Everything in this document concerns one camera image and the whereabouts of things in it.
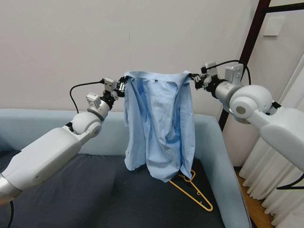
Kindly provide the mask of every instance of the wooden floor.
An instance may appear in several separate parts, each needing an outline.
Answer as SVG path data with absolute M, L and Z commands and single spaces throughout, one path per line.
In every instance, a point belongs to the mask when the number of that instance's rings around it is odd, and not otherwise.
M 264 214 L 265 208 L 261 206 L 262 200 L 257 200 L 249 197 L 249 195 L 246 193 L 248 187 L 242 186 L 244 179 L 238 175 L 238 172 L 236 173 L 238 182 L 240 183 L 240 186 L 242 188 L 242 193 L 245 198 L 250 217 L 252 218 L 256 226 L 258 228 L 273 228 L 274 226 L 270 224 L 270 222 L 272 221 L 272 216 Z

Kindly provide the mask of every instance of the sofa armrest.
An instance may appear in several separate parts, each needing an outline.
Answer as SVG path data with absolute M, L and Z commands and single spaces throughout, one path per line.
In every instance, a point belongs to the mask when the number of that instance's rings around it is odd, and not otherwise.
M 217 120 L 213 116 L 195 118 L 195 157 L 204 167 L 223 222 L 226 228 L 250 228 L 250 217 Z

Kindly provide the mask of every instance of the white curtain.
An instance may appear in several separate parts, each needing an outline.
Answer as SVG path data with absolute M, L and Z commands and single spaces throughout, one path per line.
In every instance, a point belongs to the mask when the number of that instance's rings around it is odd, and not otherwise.
M 304 56 L 279 101 L 282 106 L 304 112 Z M 266 214 L 274 215 L 277 228 L 304 227 L 304 190 L 277 190 L 297 180 L 303 172 L 259 138 L 239 175 L 246 179 L 247 193 L 262 200 Z

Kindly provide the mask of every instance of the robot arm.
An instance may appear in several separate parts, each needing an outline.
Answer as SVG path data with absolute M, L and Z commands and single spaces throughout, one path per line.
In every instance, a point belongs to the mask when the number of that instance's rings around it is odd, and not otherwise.
M 206 64 L 202 75 L 193 75 L 196 89 L 204 88 L 241 123 L 251 123 L 260 136 L 291 163 L 304 171 L 304 113 L 272 100 L 270 92 L 257 85 L 243 86 L 243 65 L 228 66 L 219 79 L 215 63 Z
M 124 82 L 105 78 L 104 94 L 86 96 L 87 112 L 55 128 L 15 155 L 0 174 L 0 205 L 17 197 L 23 190 L 41 184 L 68 163 L 89 139 L 96 137 L 113 103 L 124 96 Z

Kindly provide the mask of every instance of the seat cushion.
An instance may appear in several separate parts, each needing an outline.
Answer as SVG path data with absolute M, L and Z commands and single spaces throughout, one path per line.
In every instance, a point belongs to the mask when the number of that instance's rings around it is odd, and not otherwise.
M 0 153 L 3 171 L 13 154 Z M 193 182 L 213 205 L 207 212 L 170 183 L 150 176 L 145 166 L 128 171 L 123 156 L 79 154 L 44 184 L 14 200 L 12 228 L 223 228 L 218 206 L 199 160 Z M 182 178 L 174 182 L 203 201 Z M 9 221 L 0 206 L 0 224 Z

